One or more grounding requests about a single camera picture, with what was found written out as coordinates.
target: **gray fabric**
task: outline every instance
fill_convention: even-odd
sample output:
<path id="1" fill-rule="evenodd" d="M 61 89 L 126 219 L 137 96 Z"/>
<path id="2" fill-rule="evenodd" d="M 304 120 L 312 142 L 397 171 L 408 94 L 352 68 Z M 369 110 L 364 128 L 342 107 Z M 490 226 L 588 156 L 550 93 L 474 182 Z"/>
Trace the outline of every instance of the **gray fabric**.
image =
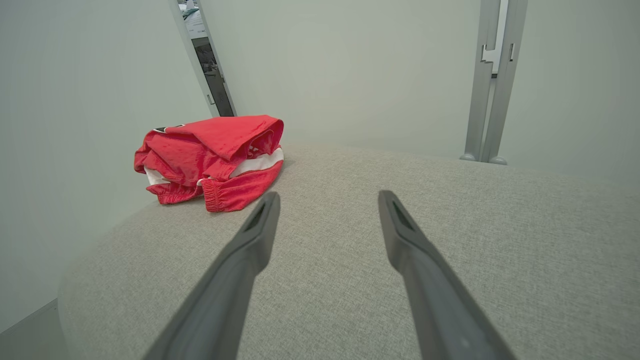
<path id="1" fill-rule="evenodd" d="M 280 222 L 239 359 L 419 358 L 383 246 L 380 189 L 398 195 L 519 358 L 640 353 L 638 193 L 469 161 L 284 150 Z M 60 287 L 71 350 L 141 357 L 253 207 L 153 204 L 113 229 Z"/>

